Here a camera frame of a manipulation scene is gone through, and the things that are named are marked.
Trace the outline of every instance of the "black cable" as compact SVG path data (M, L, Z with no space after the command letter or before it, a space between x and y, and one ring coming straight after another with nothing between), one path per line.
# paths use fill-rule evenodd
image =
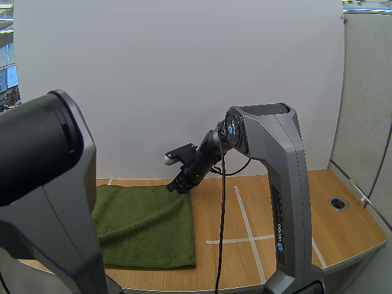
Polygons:
M239 170L237 170L237 171L235 171L233 173L227 173L226 176L233 176L233 175L236 175L237 173L242 172L249 165L250 162L251 162L251 159L249 158L248 161L245 163L245 165L243 167L241 167ZM211 173L216 173L216 174L222 176L222 172L220 170L216 169L216 168L219 168L219 167L214 167L214 168L211 167L209 171Z
M219 279L222 271L222 250L223 250L223 231L225 225L225 203L226 203L226 174L225 174L225 154L223 152L221 132L218 132L220 157L222 158L222 214L220 215L220 235L219 235L219 259L218 273L216 275L215 294L218 293Z
M0 281L2 284L2 287L4 288L4 290L6 291L7 294L11 294L10 290L8 290L8 287L6 285L6 282L4 282L4 279L2 278L1 272L0 272Z

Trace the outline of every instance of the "circular logo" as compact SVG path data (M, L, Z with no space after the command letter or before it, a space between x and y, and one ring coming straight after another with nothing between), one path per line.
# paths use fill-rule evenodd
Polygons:
M282 252L282 251L283 251L283 244L279 242L279 243L277 244L277 248L279 249L279 251Z

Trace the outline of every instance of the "robot arm column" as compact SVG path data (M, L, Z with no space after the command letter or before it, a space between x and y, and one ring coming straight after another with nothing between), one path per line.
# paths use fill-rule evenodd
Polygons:
M322 284L321 270L312 267L309 183L295 110L284 104L232 107L225 125L237 129L236 135L228 132L229 144L268 170L277 270L266 292L293 293L315 281Z

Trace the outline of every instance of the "white tape line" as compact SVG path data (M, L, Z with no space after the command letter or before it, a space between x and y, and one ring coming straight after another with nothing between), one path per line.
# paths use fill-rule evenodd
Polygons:
M312 246L313 246L314 250L316 251L317 257L320 260L321 265L323 266L323 268L326 268L325 260L324 260L323 256L321 255L321 252L320 252L319 248L317 247L316 242L313 240L313 237L312 237Z
M241 195L239 194L239 190L238 190L237 186L234 186L234 190L235 190L235 194L237 195L239 208L241 209L241 213L243 214L243 219L245 222L247 236L249 237L249 241L251 242L253 256L255 257L255 261L256 261L256 265L257 265L258 275L260 276L261 283L265 284L265 275L264 275L263 265L260 260L260 256L258 255L255 239L253 238L253 234L252 234L252 230L251 230L251 225L249 224L249 221L246 216L244 203L243 203L243 200L241 199Z
M265 236L260 236L260 237L255 237L255 240L266 240L266 239L272 239L275 238L275 235L265 235Z
M226 239L223 240L224 244L227 243L239 243L239 242L247 242L249 241L249 238L241 238L241 239ZM206 241L207 244L219 244L219 240L212 240L212 241Z

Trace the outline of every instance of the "computer monitor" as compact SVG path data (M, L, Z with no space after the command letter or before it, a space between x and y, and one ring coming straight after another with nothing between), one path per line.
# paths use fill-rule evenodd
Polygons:
M12 88L18 84L17 67L10 66L7 68L7 87Z
M0 70L0 93L7 90L7 71L5 69Z

